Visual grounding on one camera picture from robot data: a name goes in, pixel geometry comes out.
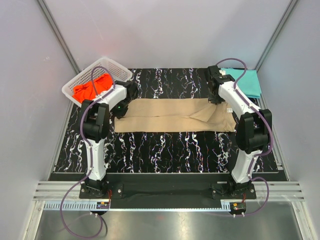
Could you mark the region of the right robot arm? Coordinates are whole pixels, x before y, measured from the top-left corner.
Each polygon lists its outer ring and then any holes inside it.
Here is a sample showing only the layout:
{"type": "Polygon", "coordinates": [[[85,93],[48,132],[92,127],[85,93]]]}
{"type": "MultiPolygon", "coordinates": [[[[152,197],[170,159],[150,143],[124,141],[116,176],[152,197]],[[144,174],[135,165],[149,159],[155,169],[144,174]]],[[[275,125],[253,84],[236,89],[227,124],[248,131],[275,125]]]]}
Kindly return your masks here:
{"type": "Polygon", "coordinates": [[[211,104],[227,103],[238,118],[235,141],[239,149],[235,166],[225,184],[213,184],[215,198],[241,199],[255,192],[252,172],[258,157],[268,154],[272,143],[272,113],[255,105],[236,84],[230,74],[222,74],[217,65],[205,72],[208,101],[211,104]]]}

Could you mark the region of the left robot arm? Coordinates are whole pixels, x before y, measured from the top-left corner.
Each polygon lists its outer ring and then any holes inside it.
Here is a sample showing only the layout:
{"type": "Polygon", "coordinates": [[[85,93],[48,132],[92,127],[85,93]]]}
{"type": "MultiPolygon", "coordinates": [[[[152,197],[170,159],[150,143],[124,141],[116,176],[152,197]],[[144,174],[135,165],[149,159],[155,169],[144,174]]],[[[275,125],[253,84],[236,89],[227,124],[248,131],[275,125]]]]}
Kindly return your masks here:
{"type": "Polygon", "coordinates": [[[138,84],[116,81],[115,86],[94,100],[84,100],[80,109],[79,129],[87,154],[87,173],[81,180],[81,191],[103,198],[108,193],[104,144],[110,132],[110,115],[121,119],[129,103],[138,97],[138,84]]]}

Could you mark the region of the beige t shirt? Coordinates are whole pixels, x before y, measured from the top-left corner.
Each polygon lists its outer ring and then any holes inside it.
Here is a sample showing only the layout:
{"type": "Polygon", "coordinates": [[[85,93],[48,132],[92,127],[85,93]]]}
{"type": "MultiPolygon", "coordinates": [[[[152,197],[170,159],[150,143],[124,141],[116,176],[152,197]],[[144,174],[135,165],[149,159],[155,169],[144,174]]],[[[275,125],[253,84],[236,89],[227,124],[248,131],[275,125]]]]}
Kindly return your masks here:
{"type": "Polygon", "coordinates": [[[235,127],[230,105],[213,104],[206,98],[139,98],[114,124],[116,133],[234,132],[235,127]]]}

